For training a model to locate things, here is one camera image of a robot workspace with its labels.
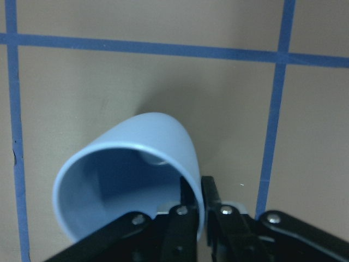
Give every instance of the grid line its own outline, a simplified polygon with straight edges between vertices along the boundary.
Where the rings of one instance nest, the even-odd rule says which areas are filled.
[[[275,72],[273,90],[270,98],[267,134],[264,145],[260,186],[258,190],[256,206],[256,216],[258,217],[262,212],[265,211],[267,203],[276,135],[278,131],[282,90],[284,87],[287,65],[293,64],[302,66],[349,68],[349,57],[323,56],[288,52],[291,41],[295,6],[296,0],[284,0],[279,45],[278,50],[275,52],[212,46],[149,43],[141,41],[18,34],[16,0],[5,0],[7,32],[0,33],[0,44],[7,45],[8,50],[11,127],[13,137],[13,150],[16,157],[14,177],[22,262],[29,262],[30,258],[25,195],[25,171],[23,163],[22,124],[20,119],[21,108],[18,46],[55,47],[63,49],[129,52],[151,55],[169,55],[274,63]]]
[[[17,33],[16,1],[5,1],[6,32]],[[7,62],[9,78],[9,99],[11,113],[12,147],[15,157],[13,167],[17,222],[19,231],[20,251],[22,262],[30,262],[29,233],[27,219],[26,183],[23,160],[23,135],[21,122],[21,95],[19,80],[18,46],[15,43],[7,43]]]
[[[296,0],[285,0],[282,12],[281,28],[279,35],[279,53],[288,53],[291,41],[292,24]],[[270,99],[269,117],[267,124],[266,141],[264,145],[264,154],[261,168],[260,186],[258,189],[256,218],[264,213],[268,201],[268,192],[270,177],[272,175],[272,166],[276,144],[276,135],[278,133],[279,115],[282,101],[282,91],[284,89],[286,64],[276,63],[272,97]]]
[[[349,57],[310,55],[304,53],[288,53],[279,51],[275,52],[247,50],[212,46],[149,43],[141,41],[0,33],[0,44],[213,58],[249,62],[294,64],[300,66],[349,68]]]

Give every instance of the light blue plastic cup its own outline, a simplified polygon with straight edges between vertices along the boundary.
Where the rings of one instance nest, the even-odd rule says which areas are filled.
[[[204,205],[196,153],[184,127],[162,113],[134,116],[73,155],[53,186],[59,225],[74,242],[130,211],[154,218],[180,202],[183,176],[195,194],[200,237]]]

